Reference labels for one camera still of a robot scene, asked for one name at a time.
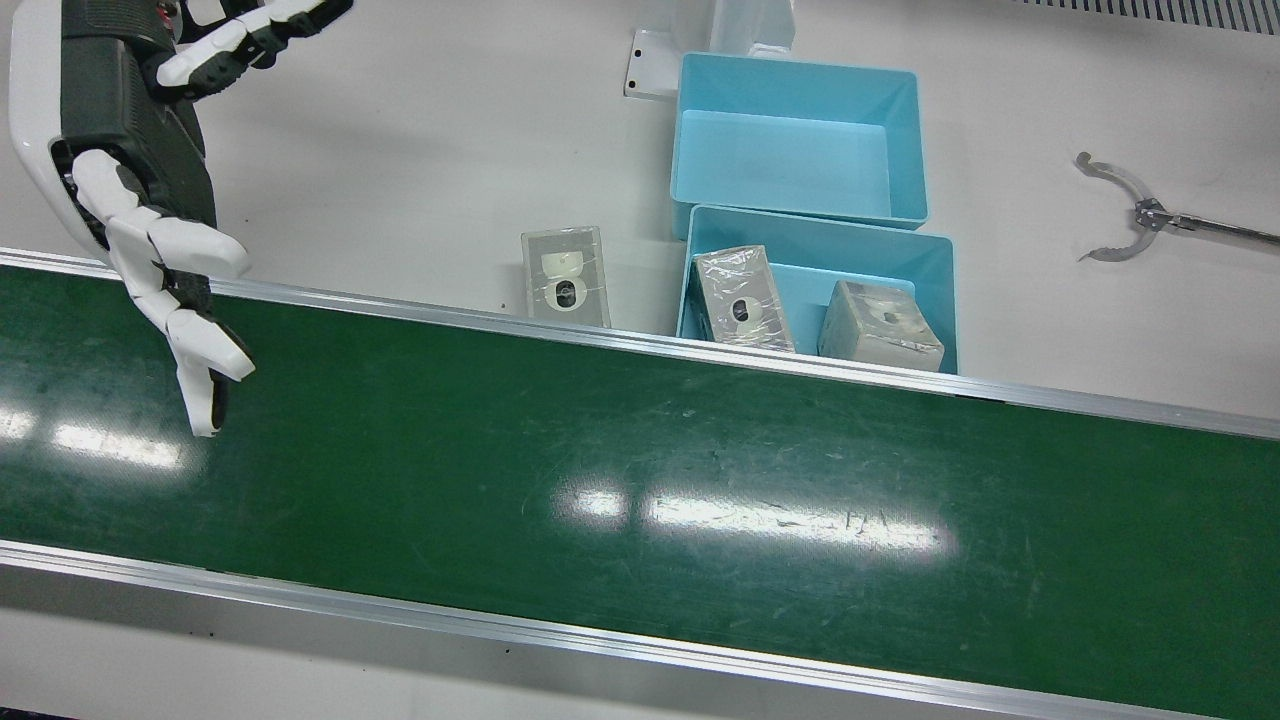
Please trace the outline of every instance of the plastic wrap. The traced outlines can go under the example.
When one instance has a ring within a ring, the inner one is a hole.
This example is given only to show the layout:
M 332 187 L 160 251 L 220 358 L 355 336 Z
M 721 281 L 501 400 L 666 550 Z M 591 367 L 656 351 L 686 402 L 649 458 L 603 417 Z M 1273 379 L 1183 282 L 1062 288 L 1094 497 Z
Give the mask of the plastic wrap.
M 600 228 L 526 232 L 520 238 L 529 316 L 608 328 Z
M 818 341 L 824 357 L 937 372 L 946 348 L 896 287 L 840 281 Z
M 705 337 L 727 345 L 795 352 L 791 328 L 763 245 L 694 258 Z

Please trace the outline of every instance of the white bracket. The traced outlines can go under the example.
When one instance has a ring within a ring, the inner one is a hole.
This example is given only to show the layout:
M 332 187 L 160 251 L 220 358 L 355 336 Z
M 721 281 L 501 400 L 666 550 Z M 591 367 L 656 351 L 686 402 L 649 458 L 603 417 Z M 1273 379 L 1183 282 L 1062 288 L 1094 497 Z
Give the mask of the white bracket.
M 791 55 L 795 0 L 649 0 L 646 27 L 631 41 L 622 94 L 671 100 L 685 53 Z

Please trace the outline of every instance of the blue bin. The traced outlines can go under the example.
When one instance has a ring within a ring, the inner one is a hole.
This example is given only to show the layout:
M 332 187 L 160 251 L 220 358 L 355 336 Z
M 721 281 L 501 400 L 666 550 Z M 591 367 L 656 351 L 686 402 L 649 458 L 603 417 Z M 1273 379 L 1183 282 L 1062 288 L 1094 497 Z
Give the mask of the blue bin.
M 763 245 L 782 296 L 796 352 L 818 354 L 818 336 L 836 282 L 850 279 L 899 287 L 915 297 L 933 333 L 946 346 L 942 373 L 957 373 L 955 261 L 951 241 L 908 232 L 819 218 L 737 208 L 698 205 L 689 228 L 685 284 L 676 333 L 701 334 L 700 302 L 690 290 L 695 255 L 742 245 Z
M 915 74 L 686 54 L 671 197 L 681 240 L 698 204 L 919 228 L 929 208 Z

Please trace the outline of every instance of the green conveyor belt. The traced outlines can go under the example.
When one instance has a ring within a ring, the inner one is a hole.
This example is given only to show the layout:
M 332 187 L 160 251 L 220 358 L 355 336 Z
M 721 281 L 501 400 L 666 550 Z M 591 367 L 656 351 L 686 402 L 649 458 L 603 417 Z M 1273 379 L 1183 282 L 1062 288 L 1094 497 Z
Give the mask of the green conveyor belt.
M 0 268 L 0 538 L 1280 717 L 1280 443 Z

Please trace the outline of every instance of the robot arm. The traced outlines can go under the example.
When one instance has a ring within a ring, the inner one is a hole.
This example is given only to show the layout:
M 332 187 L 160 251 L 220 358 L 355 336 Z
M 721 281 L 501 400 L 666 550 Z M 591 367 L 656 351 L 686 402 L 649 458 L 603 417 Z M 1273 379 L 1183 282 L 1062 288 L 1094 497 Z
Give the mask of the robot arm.
M 124 281 L 169 341 L 191 429 L 212 436 L 227 389 L 253 372 L 211 315 L 209 277 L 248 269 L 214 229 L 212 183 L 191 101 L 268 67 L 352 0 L 220 0 L 193 22 L 186 0 L 24 0 L 14 14 L 10 131 L 59 219 Z M 178 45 L 191 42 L 179 50 Z

